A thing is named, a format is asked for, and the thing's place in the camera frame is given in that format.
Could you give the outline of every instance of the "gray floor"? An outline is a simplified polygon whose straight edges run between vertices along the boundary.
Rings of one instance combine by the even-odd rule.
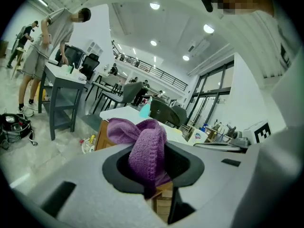
[[[5,111],[8,113],[17,112],[19,85],[22,81],[22,74],[19,72],[11,79],[12,69],[6,68],[6,64],[6,59],[0,59],[0,114]],[[26,92],[25,103],[28,102],[29,88]],[[67,98],[73,99],[74,92],[61,90]],[[93,90],[85,102],[87,93],[83,92],[74,133],[71,133],[69,129],[56,130],[56,138],[51,141],[48,115],[43,108],[41,114],[36,112],[30,118],[35,141],[38,142],[37,146],[33,146],[28,138],[23,138],[11,144],[7,151],[0,148],[0,166],[12,187],[26,194],[44,177],[72,158],[83,154],[79,143],[80,139],[96,134],[101,122],[99,112],[103,101],[101,101],[96,113],[91,114],[95,104],[94,93]]]

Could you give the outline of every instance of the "railing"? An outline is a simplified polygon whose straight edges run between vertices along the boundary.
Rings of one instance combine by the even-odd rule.
[[[163,81],[175,86],[176,88],[178,88],[182,91],[185,91],[186,87],[188,86],[186,83],[182,82],[178,78],[173,77],[172,75],[162,71],[159,68],[156,68],[141,60],[137,60],[134,57],[120,53],[115,45],[113,47],[114,47],[113,53],[114,53],[115,59],[119,59],[120,61],[131,64],[134,67],[137,67],[147,73],[150,73],[158,78],[161,78]]]

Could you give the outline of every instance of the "plastic bottle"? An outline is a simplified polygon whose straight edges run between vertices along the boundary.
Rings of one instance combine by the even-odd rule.
[[[152,97],[150,97],[149,101],[142,107],[141,111],[139,112],[139,116],[143,118],[148,118],[150,113]]]

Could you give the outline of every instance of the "sneaker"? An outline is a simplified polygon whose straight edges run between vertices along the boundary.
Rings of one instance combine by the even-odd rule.
[[[33,104],[28,103],[28,108],[34,111],[38,111],[38,104],[34,102]]]
[[[26,106],[22,107],[21,110],[19,110],[19,107],[18,107],[18,111],[19,111],[19,113],[24,114],[26,117],[31,117],[32,115],[34,115],[34,111],[31,109],[28,109]]]

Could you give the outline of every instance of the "black backpack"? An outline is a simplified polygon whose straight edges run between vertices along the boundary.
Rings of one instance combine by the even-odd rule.
[[[34,131],[30,126],[30,120],[24,114],[4,113],[0,115],[0,147],[7,150],[10,143],[19,141],[26,137],[32,145],[38,143],[34,141]]]

